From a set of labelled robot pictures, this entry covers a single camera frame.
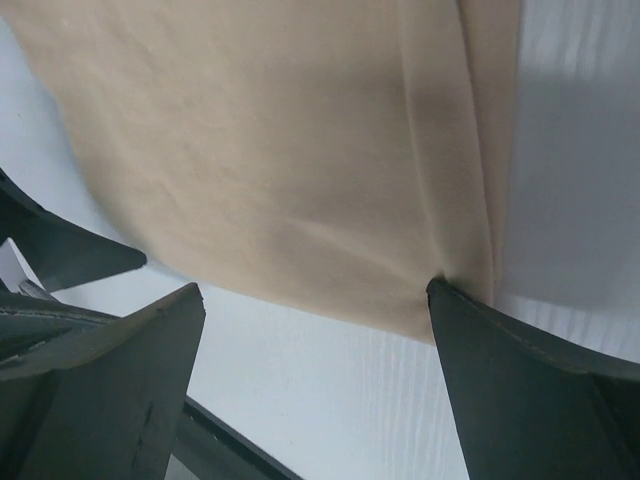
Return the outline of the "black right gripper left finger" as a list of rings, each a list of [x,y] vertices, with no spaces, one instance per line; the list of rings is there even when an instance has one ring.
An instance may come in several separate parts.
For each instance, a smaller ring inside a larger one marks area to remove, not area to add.
[[[2,477],[163,478],[204,320],[191,283],[1,359]]]

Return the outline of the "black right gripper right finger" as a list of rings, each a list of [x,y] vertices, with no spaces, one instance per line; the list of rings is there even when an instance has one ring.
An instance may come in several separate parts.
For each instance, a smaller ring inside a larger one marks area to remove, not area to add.
[[[441,278],[427,301],[470,478],[638,478],[638,364],[505,315]]]

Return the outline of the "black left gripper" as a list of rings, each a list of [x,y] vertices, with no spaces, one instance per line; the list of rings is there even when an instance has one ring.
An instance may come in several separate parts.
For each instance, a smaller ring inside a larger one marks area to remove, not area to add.
[[[12,240],[50,292],[139,269],[141,251],[75,225],[40,206],[1,174],[1,240]],[[54,300],[10,293],[1,284],[1,359],[64,335],[107,325],[119,317]]]

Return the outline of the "beige t shirt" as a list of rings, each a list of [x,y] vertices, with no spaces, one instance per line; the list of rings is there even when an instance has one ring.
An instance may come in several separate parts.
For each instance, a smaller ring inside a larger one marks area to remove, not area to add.
[[[431,342],[491,302],[517,1],[5,1],[110,223],[178,273]]]

